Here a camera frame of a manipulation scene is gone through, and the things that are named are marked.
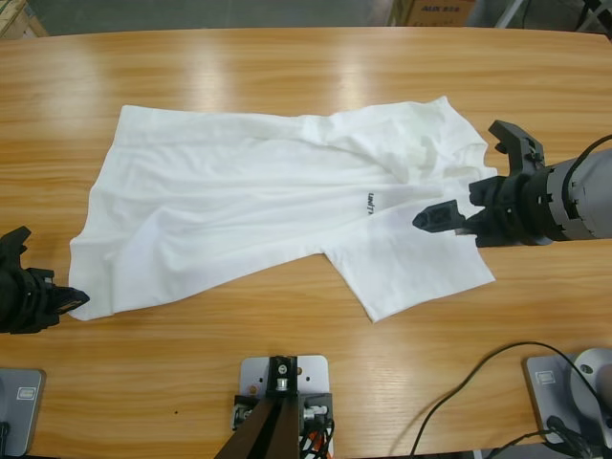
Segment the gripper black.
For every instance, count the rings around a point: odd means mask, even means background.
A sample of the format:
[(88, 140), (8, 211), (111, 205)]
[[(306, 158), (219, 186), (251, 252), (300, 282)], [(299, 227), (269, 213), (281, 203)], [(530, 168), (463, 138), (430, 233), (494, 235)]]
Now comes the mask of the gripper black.
[(59, 315), (90, 300), (81, 290), (53, 283), (51, 270), (1, 271), (1, 332), (35, 334), (59, 323)]
[(418, 230), (456, 230), (476, 237), (477, 246), (544, 246), (554, 234), (548, 179), (554, 171), (495, 176), (470, 184), (470, 202), (479, 211), (467, 218), (456, 200), (431, 205), (412, 220)]

